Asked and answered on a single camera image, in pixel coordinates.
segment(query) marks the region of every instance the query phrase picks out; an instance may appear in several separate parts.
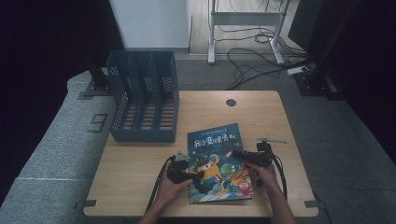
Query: human hand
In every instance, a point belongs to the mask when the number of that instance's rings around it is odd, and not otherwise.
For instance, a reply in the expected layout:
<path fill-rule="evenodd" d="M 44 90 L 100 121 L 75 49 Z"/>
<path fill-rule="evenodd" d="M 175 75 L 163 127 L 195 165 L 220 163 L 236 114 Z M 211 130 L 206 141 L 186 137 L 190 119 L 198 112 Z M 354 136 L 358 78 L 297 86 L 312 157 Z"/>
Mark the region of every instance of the human hand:
<path fill-rule="evenodd" d="M 271 196 L 276 193 L 282 193 L 280 186 L 277 183 L 275 166 L 273 164 L 267 168 L 248 161 L 244 161 L 244 164 L 251 168 L 250 177 L 252 178 L 252 181 L 257 181 L 258 179 L 262 181 L 262 189 L 266 194 Z"/>
<path fill-rule="evenodd" d="M 157 190 L 157 197 L 155 199 L 155 201 L 161 202 L 163 204 L 169 204 L 172 202 L 182 189 L 192 184 L 192 179 L 186 180 L 180 184 L 175 184 L 172 182 L 166 175 L 171 163 L 172 162 L 169 161 L 166 164 L 166 168 L 163 172 L 161 182 Z"/>

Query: hand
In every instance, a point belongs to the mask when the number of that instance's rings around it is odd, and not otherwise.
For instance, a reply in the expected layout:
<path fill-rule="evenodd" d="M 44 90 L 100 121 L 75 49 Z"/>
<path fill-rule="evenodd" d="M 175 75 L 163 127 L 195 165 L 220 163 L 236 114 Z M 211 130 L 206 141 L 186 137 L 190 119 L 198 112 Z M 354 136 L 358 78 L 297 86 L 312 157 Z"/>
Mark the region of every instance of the hand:
<path fill-rule="evenodd" d="M 266 194 L 270 196 L 275 193 L 282 193 L 277 183 L 275 166 L 273 164 L 267 168 L 260 167 L 248 161 L 244 161 L 244 164 L 251 168 L 250 176 L 253 181 L 258 179 L 262 181 L 262 189 Z"/>
<path fill-rule="evenodd" d="M 163 172 L 163 175 L 161 176 L 161 182 L 157 189 L 157 197 L 146 214 L 140 218 L 138 224 L 156 223 L 161 211 L 165 208 L 165 206 L 172 202 L 182 189 L 192 184 L 192 179 L 186 180 L 180 184 L 175 184 L 170 179 L 168 179 L 166 174 L 170 164 L 171 161 L 166 164 L 166 168 Z"/>
<path fill-rule="evenodd" d="M 172 202 L 182 189 L 192 184 L 192 179 L 186 180 L 180 184 L 172 182 L 166 175 L 171 163 L 172 162 L 169 161 L 166 164 L 165 171 L 163 172 L 163 176 L 161 177 L 161 182 L 157 190 L 157 197 L 155 199 L 155 201 L 159 201 L 164 204 Z"/>

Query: book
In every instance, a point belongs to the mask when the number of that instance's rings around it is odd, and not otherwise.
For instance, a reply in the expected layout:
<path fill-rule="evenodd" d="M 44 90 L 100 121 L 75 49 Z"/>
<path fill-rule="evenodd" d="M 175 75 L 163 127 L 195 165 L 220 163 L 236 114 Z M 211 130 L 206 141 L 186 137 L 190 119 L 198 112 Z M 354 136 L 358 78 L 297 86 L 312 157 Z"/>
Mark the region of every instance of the book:
<path fill-rule="evenodd" d="M 233 150 L 244 150 L 237 123 L 188 133 L 189 172 L 204 172 L 201 182 L 190 186 L 190 203 L 251 199 L 248 168 Z"/>

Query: cartoon character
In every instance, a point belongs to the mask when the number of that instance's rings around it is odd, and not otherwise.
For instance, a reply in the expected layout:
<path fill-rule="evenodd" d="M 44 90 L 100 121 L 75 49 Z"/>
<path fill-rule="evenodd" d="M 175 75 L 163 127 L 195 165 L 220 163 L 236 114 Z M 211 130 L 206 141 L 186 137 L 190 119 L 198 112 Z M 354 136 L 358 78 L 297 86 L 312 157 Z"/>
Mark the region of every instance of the cartoon character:
<path fill-rule="evenodd" d="M 247 167 L 241 167 L 240 165 L 234 165 L 230 163 L 222 165 L 220 170 L 222 176 L 225 179 L 225 181 L 222 183 L 222 186 L 225 189 L 239 187 L 239 182 L 245 179 L 245 176 L 248 175 Z"/>
<path fill-rule="evenodd" d="M 204 176 L 201 179 L 200 185 L 194 185 L 201 193 L 207 194 L 213 189 L 215 185 L 222 181 L 220 168 L 218 167 L 219 156 L 211 154 L 209 157 L 204 157 L 202 160 L 198 158 L 190 169 L 191 173 L 199 173 L 204 171 Z"/>

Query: gray floor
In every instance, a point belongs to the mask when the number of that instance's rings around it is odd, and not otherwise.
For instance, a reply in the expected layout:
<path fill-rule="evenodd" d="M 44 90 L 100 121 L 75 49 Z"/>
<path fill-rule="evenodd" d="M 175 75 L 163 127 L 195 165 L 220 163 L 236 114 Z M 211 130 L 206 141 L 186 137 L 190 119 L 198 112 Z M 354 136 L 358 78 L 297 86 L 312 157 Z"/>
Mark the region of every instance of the gray floor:
<path fill-rule="evenodd" d="M 177 60 L 182 91 L 225 90 L 235 76 L 227 60 L 215 65 Z M 78 100 L 90 79 L 85 72 L 69 80 L 63 106 L 0 209 L 0 223 L 124 223 L 120 217 L 86 217 L 81 209 L 115 107 L 109 96 Z M 301 96 L 285 71 L 258 77 L 238 89 L 279 92 L 312 189 L 325 202 L 333 223 L 396 223 L 396 167 L 346 102 Z M 298 221 L 329 223 L 322 209 L 317 217 Z"/>

